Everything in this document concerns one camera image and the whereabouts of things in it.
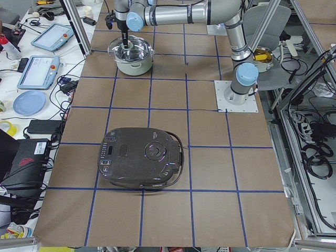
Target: display screen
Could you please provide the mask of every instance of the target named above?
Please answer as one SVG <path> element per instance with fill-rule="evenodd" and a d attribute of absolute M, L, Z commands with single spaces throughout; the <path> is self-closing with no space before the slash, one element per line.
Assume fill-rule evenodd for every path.
<path fill-rule="evenodd" d="M 22 86 L 42 86 L 54 58 L 33 58 L 22 81 Z"/>
<path fill-rule="evenodd" d="M 63 34 L 67 33 L 69 30 L 70 28 L 54 25 L 51 29 L 42 34 L 41 37 L 35 41 L 35 43 L 50 48 L 55 43 L 58 43 L 60 38 L 63 37 Z"/>

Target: plate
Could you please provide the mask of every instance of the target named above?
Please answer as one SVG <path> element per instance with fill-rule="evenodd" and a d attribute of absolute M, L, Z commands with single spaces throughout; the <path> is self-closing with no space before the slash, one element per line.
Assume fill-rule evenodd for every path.
<path fill-rule="evenodd" d="M 46 103 L 44 93 L 37 90 L 30 90 L 20 94 L 13 103 L 16 113 L 29 116 L 40 111 Z"/>

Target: bottle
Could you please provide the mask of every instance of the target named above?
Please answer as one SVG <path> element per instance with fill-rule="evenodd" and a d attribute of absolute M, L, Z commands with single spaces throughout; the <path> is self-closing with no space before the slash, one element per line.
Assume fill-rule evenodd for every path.
<path fill-rule="evenodd" d="M 19 52 L 19 50 L 16 49 L 16 47 L 13 46 L 13 44 L 9 42 L 8 39 L 3 34 L 0 34 L 0 45 L 2 45 L 2 47 L 7 52 L 9 59 L 14 60 L 22 58 L 21 52 Z"/>

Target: white mounting plate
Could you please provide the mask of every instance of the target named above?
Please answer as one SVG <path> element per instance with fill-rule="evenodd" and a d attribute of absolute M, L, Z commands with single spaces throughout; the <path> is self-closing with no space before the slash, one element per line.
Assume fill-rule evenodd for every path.
<path fill-rule="evenodd" d="M 230 80 L 215 80 L 217 108 L 220 112 L 258 113 L 255 96 L 249 96 L 242 105 L 233 105 L 224 98 L 224 91 L 231 85 Z"/>
<path fill-rule="evenodd" d="M 208 35 L 227 36 L 226 29 L 223 25 L 207 25 L 206 30 Z"/>

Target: glass lid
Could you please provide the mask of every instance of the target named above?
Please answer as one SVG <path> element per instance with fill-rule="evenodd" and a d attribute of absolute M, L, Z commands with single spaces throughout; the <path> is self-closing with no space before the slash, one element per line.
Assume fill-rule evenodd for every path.
<path fill-rule="evenodd" d="M 122 43 L 119 37 L 112 41 L 109 45 L 108 52 L 110 56 L 115 56 L 115 60 L 121 63 L 134 63 L 145 59 L 152 53 L 151 44 L 143 38 L 129 35 L 128 48 Z"/>

